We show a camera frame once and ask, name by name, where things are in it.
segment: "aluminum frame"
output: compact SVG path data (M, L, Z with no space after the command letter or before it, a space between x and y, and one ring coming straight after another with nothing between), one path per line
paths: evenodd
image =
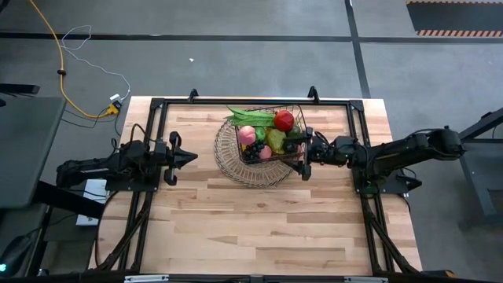
M365 119L365 110L363 107L362 100L351 100L351 99L339 99L339 98L320 98L318 96L318 92L312 86L310 88L309 94L307 97L201 97L197 93L196 90L192 90L188 97L160 97L160 98L152 98L150 102L149 108L149 117L147 120L147 126L145 128L145 145L149 144L149 137L152 135L154 119L157 111L160 111L160 122L157 128L156 138L162 138L164 133L164 126L166 123L167 112L169 109L169 105L288 105L288 104L296 104L296 105L316 105L316 106L340 106L346 109L347 114L347 122L350 129L350 135L353 138L357 138L357 129L354 121L354 114L357 113L358 119L360 122L361 130L362 130L362 138L365 146L370 146L369 140L369 132ZM359 171L353 170L353 176L358 176L360 174ZM359 183L359 178L354 178L354 183ZM145 202L144 205L147 205L148 212L150 210L150 205L152 203L153 193L145 193ZM369 215L368 211L365 211L365 208L369 206L369 200L366 195L360 194L360 199L362 202L362 212L364 215L364 223L365 223L365 235L367 239L367 245L369 246L369 258L371 262L371 267L373 274L376 272L382 271L380 264L377 258L376 251L376 243L373 237L373 217ZM133 225L135 216L137 214L138 202L140 200L140 193L134 192L133 197L131 199L129 215L127 218L127 228L128 231ZM378 193L374 197L374 204L376 206L376 219L379 223L382 230L386 233L387 237L387 228L386 222L384 219L384 210L382 206L382 201L380 199L380 194ZM143 249L145 247L145 236L146 230L148 228L148 219L141 224L138 236L138 244L136 247L136 252L134 255L134 261L130 268L132 270L136 270L139 272L141 266L141 260L143 256ZM127 268L127 257L129 255L129 246L130 243L127 243L127 246L122 252L122 255L119 259L119 269L125 270ZM393 265L393 259L391 257L391 253L389 248L384 246L384 254L386 259L386 270L387 271L395 271Z

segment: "black metal stand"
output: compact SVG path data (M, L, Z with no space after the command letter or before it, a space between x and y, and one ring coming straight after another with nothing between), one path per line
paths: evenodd
M53 208L62 208L74 213L99 219L104 205L74 193L58 189L56 186L39 181L33 196L34 203L44 203Z
M468 186L473 189L479 201L481 215L460 223L460 228L503 224L503 213L498 211L493 199L503 195L503 139L477 138L503 123L503 108L489 112L480 121L460 133L467 152L460 158Z
M157 134L156 134L156 139L162 138L163 133L164 133L164 126L166 123L166 118L167 118L167 111L169 108L169 105L184 105L184 104L191 104L191 105L290 105L290 104L296 104L296 105L319 105L319 106L340 106L344 107L346 109L347 113L347 121L349 124L349 129L350 129L350 134L351 137L356 138L357 137L357 131L356 131L356 126L354 122L354 112L356 111L358 113L358 119L360 120L360 125L362 127L362 138L365 146L370 146L370 140L369 140L369 132L367 129L366 125L366 119L365 119L365 113L364 113L364 107L362 101L359 100L340 100L340 99L323 99L318 96L318 92L316 91L316 88L312 86L310 88L308 97L306 98L282 98L282 97L275 97L275 98L249 98L249 97L243 97L243 98L238 98L238 97L201 97L197 93L197 90L192 90L189 98L153 98L150 103L150 109L149 109L149 117L147 120L147 126L145 128L145 139L144 143L147 145L149 143L149 138L152 134L153 131L153 124L154 124L154 117L156 115L157 111L160 111L160 122L159 126L157 128ZM360 174L359 171L354 171L354 176L358 176ZM354 184L355 186L360 186L361 179L360 178L354 178ZM142 255L143 255L143 248L145 246L145 235L146 235L146 230L148 227L148 213L150 212L150 205L152 202L152 197L153 193L146 193L145 195L145 201L142 206L142 211L146 214L146 220L142 221L139 226L139 237L138 237L138 244L134 256L134 261L133 264L131 265L132 270L139 270L141 266L141 260L142 260ZM130 211L127 219L127 228L126 228L126 235L124 235L123 239L129 238L129 234L134 233L136 230L135 228L138 227L138 217L136 217L137 214L137 209L138 209L138 201L140 199L140 192L134 192L133 197L131 199L131 205L130 205ZM361 201L362 201L362 207L366 208L369 206L368 199L366 197L365 193L361 193ZM380 231L383 233L378 233L380 237L384 237L383 243L384 243L384 254L385 254L385 259L386 259L386 270L388 271L393 271L394 270L394 265L393 265L393 259L395 261L403 261L405 258L399 255L398 249L392 244L391 239L387 236L387 228L386 228L386 222L384 220L384 211L380 199L380 194L379 192L376 192L376 196L374 197L374 204L376 206L376 216L373 215L372 211L364 210L364 219L365 219L365 231L366 231L366 237L367 237L367 243L369 246L369 256L371 259L371 264L373 268L373 272L377 272L379 270L382 270L380 268L379 262L377 260L377 251L376 251L376 244L374 242L374 237L373 237L373 228L375 228L375 225L378 225L380 227ZM117 251L120 251L120 259L119 259L119 269L125 269L127 265L127 256L129 255L129 246L130 242L128 241L122 241L120 242L121 244L124 245L124 247L120 247L117 249ZM406 266L408 263L405 261L402 266Z

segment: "butcher block table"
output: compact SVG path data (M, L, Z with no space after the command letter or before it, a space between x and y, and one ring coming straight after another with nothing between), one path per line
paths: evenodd
M131 98L122 143L129 141L133 124L145 127L151 98ZM372 145L390 142L384 101L363 102ZM303 105L302 110L307 126L328 140L349 135L344 107ZM349 169L312 164L307 182L292 173L275 187L248 188L228 179L215 162L215 135L230 115L225 105L171 105L167 113L164 140L176 130L182 149L199 157L175 172L176 186L161 181L154 194L143 274L372 274L362 206ZM359 129L358 119L355 122ZM134 139L143 140L142 135L136 130ZM131 196L117 193L105 210L98 238L101 260L124 234ZM405 201L394 195L382 199L390 238L420 270ZM128 266L135 242L134 238ZM376 240L376 245L384 268L382 244Z

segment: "wooden tabletop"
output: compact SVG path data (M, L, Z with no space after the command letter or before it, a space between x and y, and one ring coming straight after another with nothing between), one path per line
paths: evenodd
M121 142L129 140L134 123L146 125L150 100L131 98ZM371 143L391 141L384 101L367 99L364 106ZM349 135L344 108L313 105L302 109L306 124L330 141ZM160 182L152 202L141 272L371 274L362 206L350 170L313 164L308 182L291 174L276 187L243 187L229 180L215 163L215 135L228 115L225 105L170 106L165 140L176 130L182 136L182 148L199 158L176 172L177 186ZM143 140L139 130L134 137ZM101 260L124 233L131 194L118 193L105 211L99 231ZM384 195L383 206L391 239L420 270L406 203ZM376 244L384 266L382 244Z

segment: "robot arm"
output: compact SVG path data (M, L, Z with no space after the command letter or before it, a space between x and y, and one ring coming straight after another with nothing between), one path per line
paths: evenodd
M310 173L310 168L306 167L310 167L311 162L340 167L347 165L362 170L366 178L373 182L387 177L392 171L425 160L456 160L465 151L458 133L449 127L419 130L403 139L369 148L360 145L356 138L346 136L339 136L329 143L319 132L307 144L305 161L294 167L304 180L309 178L303 172Z
M108 181L144 183L156 177L159 167L168 166L164 181L175 186L174 169L180 169L195 160L197 154L180 149L182 139L177 132L170 134L171 149L164 141L155 141L153 151L142 141L130 141L121 145L109 157L92 160L69 160L58 166L56 186L67 188L90 178Z

